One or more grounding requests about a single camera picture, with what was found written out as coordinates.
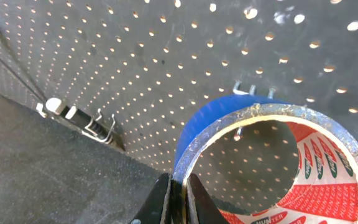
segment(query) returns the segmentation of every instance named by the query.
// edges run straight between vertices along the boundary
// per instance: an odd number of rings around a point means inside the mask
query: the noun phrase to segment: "gray surface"
[[[158,176],[0,96],[0,223],[126,223]]]
[[[358,30],[346,29],[350,22],[358,21],[358,1],[213,2],[217,5],[215,12],[209,10],[212,1],[182,1],[181,7],[176,8],[173,1],[164,0],[150,0],[148,4],[141,0],[76,0],[70,6],[57,0],[0,0],[0,25],[12,54],[47,97],[64,98],[89,114],[96,114],[98,108],[104,114],[115,113],[126,153],[158,170],[172,168],[176,141],[184,123],[210,100],[230,94],[236,80],[242,80],[243,90],[256,84],[257,94],[261,95],[274,87],[276,98],[308,105],[332,117],[358,140]],[[254,19],[244,16],[243,10],[248,7],[258,9]],[[301,24],[293,22],[297,14],[306,16]],[[165,16],[166,23],[161,22],[161,16]],[[196,29],[191,27],[193,21],[198,23]],[[233,26],[232,34],[226,33],[227,26]],[[275,34],[271,41],[265,39],[268,32]],[[209,40],[214,42],[212,48],[206,44]],[[309,44],[316,40],[320,46],[311,49]],[[241,53],[244,47],[249,49],[247,55]],[[19,72],[1,43],[0,55]],[[279,63],[280,57],[288,57],[288,63]],[[223,67],[222,60],[229,65]],[[326,65],[336,69],[325,72]],[[257,74],[258,68],[264,72]],[[338,93],[340,88],[347,92]],[[35,108],[34,99],[1,66],[0,93]],[[349,112],[350,108],[357,113]],[[264,149],[263,141],[259,143],[260,148],[254,148]],[[228,142],[226,148],[234,146]],[[229,155],[220,154],[204,162],[220,169],[219,161],[235,159]],[[278,162],[278,167],[287,166]],[[218,171],[243,169],[235,166],[222,166]],[[208,172],[199,173],[204,178]],[[277,172],[285,175],[284,170]],[[278,186],[278,196],[291,186],[291,177],[288,175],[283,182],[287,187]],[[223,188],[238,186],[233,184],[235,179],[228,181],[229,186],[225,181],[209,189],[217,188],[213,195],[223,195],[231,203],[239,202],[237,198],[241,196],[252,200],[239,191],[231,200],[231,194]],[[247,182],[241,184],[252,187]],[[246,203],[241,206],[249,209]]]

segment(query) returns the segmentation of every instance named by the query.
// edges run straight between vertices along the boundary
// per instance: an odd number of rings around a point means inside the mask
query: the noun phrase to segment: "roll of tape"
[[[201,152],[224,134],[259,121],[285,122],[299,150],[292,188],[275,206],[250,215],[221,211],[230,223],[358,223],[358,142],[333,119],[263,96],[229,95],[202,107],[184,127],[174,165],[174,203],[185,223],[186,180]]]

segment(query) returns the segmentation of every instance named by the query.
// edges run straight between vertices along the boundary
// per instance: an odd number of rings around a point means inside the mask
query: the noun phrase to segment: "pegboard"
[[[191,115],[236,80],[260,95],[275,88],[358,140],[358,1],[0,0],[0,26],[26,72],[1,41],[0,57],[26,82],[88,114],[114,113],[125,153],[160,171],[172,171]],[[1,66],[0,94],[38,103]],[[284,126],[256,125],[219,140],[194,170],[211,195],[249,212],[286,194],[298,161]]]

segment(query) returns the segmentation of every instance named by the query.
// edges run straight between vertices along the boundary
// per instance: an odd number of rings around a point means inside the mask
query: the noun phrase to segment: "white cap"
[[[67,112],[67,114],[66,114],[66,119],[72,119],[73,118],[73,116],[74,116],[74,114],[77,112],[77,107],[76,106],[72,106],[71,108],[70,108],[70,110]]]
[[[45,106],[50,112],[53,112],[56,115],[59,115],[66,107],[63,101],[59,98],[49,99]]]

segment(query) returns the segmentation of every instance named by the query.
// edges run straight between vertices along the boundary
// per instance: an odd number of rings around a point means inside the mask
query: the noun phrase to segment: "cardboard core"
[[[286,124],[299,151],[298,174],[292,188],[268,210],[251,215],[221,210],[225,219],[231,224],[355,223],[358,220],[358,184],[344,151],[307,125]]]

